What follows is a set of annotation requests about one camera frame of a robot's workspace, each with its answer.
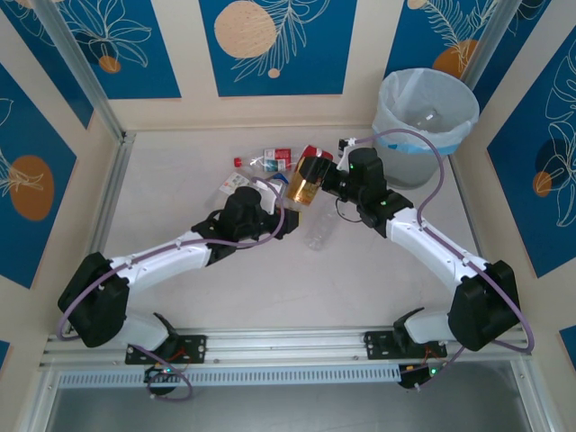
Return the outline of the plain clear plastic bottle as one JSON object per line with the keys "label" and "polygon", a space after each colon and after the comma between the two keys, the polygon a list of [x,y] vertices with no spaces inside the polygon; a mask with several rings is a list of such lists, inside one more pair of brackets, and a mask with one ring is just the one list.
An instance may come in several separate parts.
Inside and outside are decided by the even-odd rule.
{"label": "plain clear plastic bottle", "polygon": [[338,222],[337,201],[326,201],[305,237],[306,246],[313,251],[321,251],[330,240]]}

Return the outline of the blue floral wall panel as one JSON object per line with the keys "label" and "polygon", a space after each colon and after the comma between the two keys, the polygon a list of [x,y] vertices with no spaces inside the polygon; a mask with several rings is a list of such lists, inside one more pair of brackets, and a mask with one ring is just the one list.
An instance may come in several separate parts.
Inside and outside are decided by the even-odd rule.
{"label": "blue floral wall panel", "polygon": [[521,0],[506,32],[473,89],[480,112],[486,107],[550,2],[551,0]]}
{"label": "blue floral wall panel", "polygon": [[30,289],[77,157],[0,64],[0,275]]}
{"label": "blue floral wall panel", "polygon": [[576,36],[568,37],[488,146],[537,276],[576,257]]}
{"label": "blue floral wall panel", "polygon": [[459,78],[499,0],[405,0],[384,74],[432,68]]}
{"label": "blue floral wall panel", "polygon": [[57,0],[56,7],[108,99],[181,97],[151,0]]}
{"label": "blue floral wall panel", "polygon": [[69,70],[29,0],[0,0],[0,9],[18,32],[54,86],[85,129],[94,107]]}
{"label": "blue floral wall panel", "polygon": [[357,0],[199,0],[219,97],[341,95]]}

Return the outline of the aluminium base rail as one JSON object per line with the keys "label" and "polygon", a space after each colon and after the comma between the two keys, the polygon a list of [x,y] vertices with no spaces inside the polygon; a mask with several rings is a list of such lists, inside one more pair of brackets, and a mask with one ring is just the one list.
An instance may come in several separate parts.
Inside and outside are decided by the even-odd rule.
{"label": "aluminium base rail", "polygon": [[[368,328],[208,329],[182,328],[181,334],[205,335],[205,367],[277,365],[353,365],[368,362]],[[110,342],[86,348],[81,341],[50,336],[40,358],[41,370],[119,369],[125,345]]]}

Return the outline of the clear bottle white green label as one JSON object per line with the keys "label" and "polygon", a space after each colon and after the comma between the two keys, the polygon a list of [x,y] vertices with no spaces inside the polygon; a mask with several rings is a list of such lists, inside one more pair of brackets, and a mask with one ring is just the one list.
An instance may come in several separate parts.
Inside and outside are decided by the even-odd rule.
{"label": "clear bottle white green label", "polygon": [[219,187],[219,191],[226,195],[232,195],[238,188],[250,185],[250,175],[243,171],[234,171],[222,183]]}

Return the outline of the translucent white bin liner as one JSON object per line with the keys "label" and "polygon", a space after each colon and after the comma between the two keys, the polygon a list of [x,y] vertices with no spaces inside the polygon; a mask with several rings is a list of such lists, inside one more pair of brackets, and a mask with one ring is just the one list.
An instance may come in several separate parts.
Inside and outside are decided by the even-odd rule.
{"label": "translucent white bin liner", "polygon": [[[413,126],[416,116],[430,107],[443,117],[439,132]],[[433,145],[447,156],[471,133],[479,115],[479,103],[462,81],[430,68],[409,68],[382,81],[372,128],[377,139],[385,137],[400,151],[420,153]]]}

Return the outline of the grey waste bin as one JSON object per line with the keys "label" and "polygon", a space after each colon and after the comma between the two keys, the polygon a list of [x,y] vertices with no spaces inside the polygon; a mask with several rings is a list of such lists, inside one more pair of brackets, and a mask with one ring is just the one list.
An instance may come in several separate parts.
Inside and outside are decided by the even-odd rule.
{"label": "grey waste bin", "polygon": [[439,170],[436,156],[429,149],[420,153],[407,153],[389,143],[385,137],[373,141],[383,163],[383,174],[391,185],[414,189],[424,185]]}

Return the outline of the clear bottle red white label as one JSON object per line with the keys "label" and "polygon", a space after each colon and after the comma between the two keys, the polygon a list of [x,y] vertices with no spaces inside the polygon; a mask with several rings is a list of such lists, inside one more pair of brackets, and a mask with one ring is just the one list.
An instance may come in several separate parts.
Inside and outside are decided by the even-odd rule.
{"label": "clear bottle red white label", "polygon": [[263,159],[284,159],[286,162],[290,163],[290,168],[285,171],[289,172],[294,169],[295,164],[298,162],[300,156],[302,155],[302,150],[300,148],[290,148],[290,147],[280,147],[280,148],[262,148],[253,150],[241,157],[235,157],[233,159],[233,166],[235,168],[242,168],[244,170],[253,172],[248,164],[250,161],[263,158]]}

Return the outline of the clear bottle teal label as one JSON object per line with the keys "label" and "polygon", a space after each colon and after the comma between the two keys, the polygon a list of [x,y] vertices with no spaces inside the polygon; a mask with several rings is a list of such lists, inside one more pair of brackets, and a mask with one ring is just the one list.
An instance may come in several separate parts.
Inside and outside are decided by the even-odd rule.
{"label": "clear bottle teal label", "polygon": [[257,158],[249,162],[248,167],[255,173],[282,173],[290,168],[290,163],[284,159]]}

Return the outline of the aluminium frame post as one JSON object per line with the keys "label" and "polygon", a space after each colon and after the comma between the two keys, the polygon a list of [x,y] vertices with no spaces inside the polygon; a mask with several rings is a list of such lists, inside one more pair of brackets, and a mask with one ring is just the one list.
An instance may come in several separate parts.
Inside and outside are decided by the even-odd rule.
{"label": "aluminium frame post", "polygon": [[497,1],[495,11],[488,20],[485,30],[461,76],[461,81],[470,90],[477,86],[517,8],[517,0]]}
{"label": "aluminium frame post", "polygon": [[80,49],[71,30],[68,28],[58,8],[51,0],[30,0],[32,8],[60,56],[73,74],[91,105],[100,115],[107,130],[121,146],[131,144],[135,134],[129,134],[121,125],[109,100]]}

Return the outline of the amber bottle red label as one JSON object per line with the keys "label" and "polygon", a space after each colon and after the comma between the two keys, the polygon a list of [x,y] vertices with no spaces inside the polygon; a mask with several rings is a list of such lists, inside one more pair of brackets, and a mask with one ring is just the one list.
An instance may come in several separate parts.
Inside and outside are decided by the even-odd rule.
{"label": "amber bottle red label", "polygon": [[295,164],[292,179],[288,184],[285,197],[292,202],[291,208],[300,209],[302,206],[308,207],[318,191],[319,184],[317,180],[307,180],[306,175],[312,167],[312,163],[305,164],[306,158],[315,158],[321,152],[327,152],[321,148],[307,146],[301,153],[298,162]]}

